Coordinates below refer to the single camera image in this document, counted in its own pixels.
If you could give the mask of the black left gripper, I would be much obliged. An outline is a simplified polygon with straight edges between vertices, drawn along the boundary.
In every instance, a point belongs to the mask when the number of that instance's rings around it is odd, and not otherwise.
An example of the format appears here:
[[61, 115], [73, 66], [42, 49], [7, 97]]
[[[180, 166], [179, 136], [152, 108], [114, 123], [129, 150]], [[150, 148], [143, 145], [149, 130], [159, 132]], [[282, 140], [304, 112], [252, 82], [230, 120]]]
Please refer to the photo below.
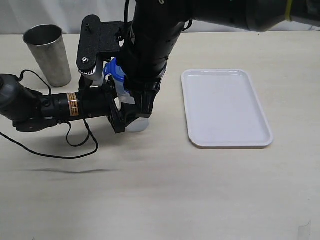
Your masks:
[[126, 128], [148, 128], [149, 118], [138, 118], [135, 104], [122, 102], [120, 111], [115, 103], [118, 97], [113, 78], [102, 80], [102, 86], [94, 87], [93, 81], [81, 76], [78, 82], [78, 109], [82, 119], [106, 117], [116, 134]]

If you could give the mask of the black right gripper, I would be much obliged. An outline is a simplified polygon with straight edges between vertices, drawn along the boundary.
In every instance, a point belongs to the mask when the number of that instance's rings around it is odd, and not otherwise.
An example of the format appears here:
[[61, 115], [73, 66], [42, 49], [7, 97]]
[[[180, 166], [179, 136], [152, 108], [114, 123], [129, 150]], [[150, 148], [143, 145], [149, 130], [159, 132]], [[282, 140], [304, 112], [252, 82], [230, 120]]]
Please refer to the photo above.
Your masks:
[[127, 73], [124, 77], [124, 88], [134, 98], [139, 115], [149, 116], [153, 112], [154, 101], [161, 88], [165, 72], [148, 74], [146, 72]]

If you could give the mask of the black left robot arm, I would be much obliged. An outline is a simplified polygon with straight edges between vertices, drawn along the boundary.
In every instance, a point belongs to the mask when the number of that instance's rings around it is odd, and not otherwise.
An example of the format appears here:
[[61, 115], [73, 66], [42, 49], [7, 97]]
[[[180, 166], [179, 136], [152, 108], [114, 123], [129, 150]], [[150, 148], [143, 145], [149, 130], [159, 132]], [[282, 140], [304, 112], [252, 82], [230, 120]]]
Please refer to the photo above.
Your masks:
[[12, 121], [22, 133], [39, 132], [62, 123], [106, 117], [115, 133], [123, 133], [134, 121], [141, 118], [135, 104], [115, 103], [116, 88], [113, 82], [93, 87], [82, 76], [79, 91], [43, 95], [24, 87], [17, 76], [0, 76], [0, 114]]

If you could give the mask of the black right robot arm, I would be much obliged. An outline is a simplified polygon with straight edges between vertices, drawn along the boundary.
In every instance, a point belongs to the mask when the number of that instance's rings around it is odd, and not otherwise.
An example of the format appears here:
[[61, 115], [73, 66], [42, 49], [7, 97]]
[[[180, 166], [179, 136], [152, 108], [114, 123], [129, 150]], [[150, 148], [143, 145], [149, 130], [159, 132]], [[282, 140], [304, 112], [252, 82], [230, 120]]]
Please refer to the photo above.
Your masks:
[[117, 63], [138, 117], [148, 118], [169, 56], [185, 24], [199, 22], [264, 32], [289, 20], [291, 0], [138, 0]]

